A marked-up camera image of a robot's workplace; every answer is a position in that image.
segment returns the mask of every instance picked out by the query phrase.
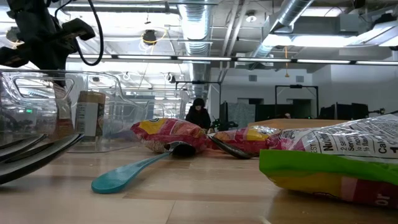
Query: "red and yellow chip bag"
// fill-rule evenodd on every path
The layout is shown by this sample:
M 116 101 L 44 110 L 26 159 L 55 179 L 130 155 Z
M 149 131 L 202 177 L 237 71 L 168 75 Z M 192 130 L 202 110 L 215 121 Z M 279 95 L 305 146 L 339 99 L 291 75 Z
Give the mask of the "red and yellow chip bag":
M 253 126 L 230 131 L 219 131 L 214 134 L 214 138 L 223 141 L 226 144 L 237 147 L 238 149 L 250 154 L 258 155 L 261 149 L 268 149 L 267 138 L 270 134 L 278 133 L 279 129 L 265 126 Z M 210 143 L 212 149 L 218 147 Z
M 197 152 L 206 149 L 206 134 L 199 126 L 188 121 L 173 118 L 158 118 L 141 121 L 131 127 L 145 147 L 154 152 L 165 152 L 164 146 L 175 141 L 183 141 L 193 146 Z

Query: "metal tongs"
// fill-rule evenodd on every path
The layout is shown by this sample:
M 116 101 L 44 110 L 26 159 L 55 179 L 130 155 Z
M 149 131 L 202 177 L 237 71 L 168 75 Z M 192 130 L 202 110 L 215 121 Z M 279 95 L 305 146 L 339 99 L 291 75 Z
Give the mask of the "metal tongs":
M 0 184 L 23 177 L 47 165 L 82 139 L 82 134 L 34 147 L 47 138 L 42 134 L 0 146 Z
M 225 142 L 214 138 L 213 136 L 209 136 L 210 140 L 212 140 L 222 151 L 238 158 L 238 159 L 251 159 L 253 157 L 256 157 L 258 155 L 254 155 L 248 152 L 244 152 L 237 147 L 231 146 L 229 144 L 226 144 Z

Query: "ceiling light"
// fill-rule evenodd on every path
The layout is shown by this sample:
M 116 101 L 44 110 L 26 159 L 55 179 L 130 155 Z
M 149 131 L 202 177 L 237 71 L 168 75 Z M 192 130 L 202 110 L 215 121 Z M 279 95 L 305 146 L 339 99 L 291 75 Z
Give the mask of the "ceiling light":
M 88 58 L 88 59 L 96 59 L 98 58 L 98 55 L 83 55 L 84 58 Z M 78 54 L 73 54 L 73 55 L 69 55 L 68 58 L 80 58 L 80 55 Z M 112 58 L 112 55 L 102 55 L 102 58 Z
M 204 61 L 230 61 L 230 57 L 185 57 L 179 56 L 177 57 L 178 60 L 204 60 Z
M 398 62 L 357 61 L 357 65 L 398 65 Z
M 311 60 L 311 59 L 298 59 L 298 63 L 330 63 L 330 64 L 348 64 L 349 60 Z
M 138 60 L 170 60 L 170 56 L 151 56 L 151 55 L 119 55 L 120 59 L 138 59 Z
M 338 35 L 298 35 L 292 45 L 299 47 L 344 47 L 349 44 L 349 37 Z
M 292 40 L 287 35 L 275 35 L 269 34 L 266 39 L 262 42 L 265 46 L 289 46 L 292 45 Z
M 380 36 L 381 34 L 389 31 L 392 28 L 393 28 L 392 26 L 374 28 L 373 30 L 367 31 L 367 32 L 355 37 L 354 42 L 349 43 L 349 44 L 350 45 L 366 44 L 366 42 Z
M 291 59 L 282 58 L 238 58 L 239 62 L 284 62 L 289 63 Z
M 68 7 L 90 7 L 89 4 L 86 3 L 70 3 L 68 4 Z M 95 7 L 112 7 L 112 8 L 119 8 L 119 7 L 124 7 L 124 8 L 134 8 L 134 7 L 142 7 L 140 4 L 136 3 L 131 3 L 131 4 L 95 4 Z M 158 5 L 151 5 L 150 3 L 148 5 L 145 5 L 147 8 L 159 8 Z M 169 6 L 171 9 L 176 9 L 176 6 Z
M 398 46 L 398 36 L 393 37 L 379 45 L 380 47 L 395 47 Z
M 255 10 L 248 10 L 248 12 L 246 13 L 246 22 L 254 22 L 257 20 L 257 17 L 255 16 L 256 12 Z

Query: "teal plastic spoon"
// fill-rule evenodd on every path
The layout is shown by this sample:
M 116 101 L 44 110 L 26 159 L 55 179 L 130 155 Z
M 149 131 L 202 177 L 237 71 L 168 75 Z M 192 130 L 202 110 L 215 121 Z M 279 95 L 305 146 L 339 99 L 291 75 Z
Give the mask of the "teal plastic spoon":
M 169 151 L 155 156 L 153 158 L 144 159 L 139 162 L 128 164 L 111 170 L 99 177 L 91 183 L 91 189 L 98 194 L 113 194 L 121 191 L 130 183 L 143 169 L 153 164 L 159 159 L 163 159 L 171 154 L 181 154 L 183 156 L 192 156 L 195 154 L 195 148 L 185 142 L 173 142 L 167 145 Z

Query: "chip bag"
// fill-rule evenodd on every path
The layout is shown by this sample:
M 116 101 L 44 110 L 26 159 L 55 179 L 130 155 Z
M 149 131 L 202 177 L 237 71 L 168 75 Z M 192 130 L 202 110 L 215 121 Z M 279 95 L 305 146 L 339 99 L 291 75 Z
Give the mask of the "chip bag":
M 279 187 L 398 208 L 398 117 L 286 129 L 267 142 L 279 150 L 261 152 L 260 170 Z
M 206 149 L 206 134 L 201 127 L 188 121 L 159 118 L 141 121 L 131 127 L 138 139 L 154 152 L 165 152 L 165 145 L 182 141 L 193 146 L 197 152 Z
M 238 149 L 250 154 L 259 155 L 261 149 L 268 149 L 267 138 L 270 134 L 278 133 L 279 129 L 268 128 L 265 126 L 253 126 L 230 131 L 219 131 L 213 137 L 226 144 L 237 147 Z M 218 149 L 210 142 L 209 147 Z

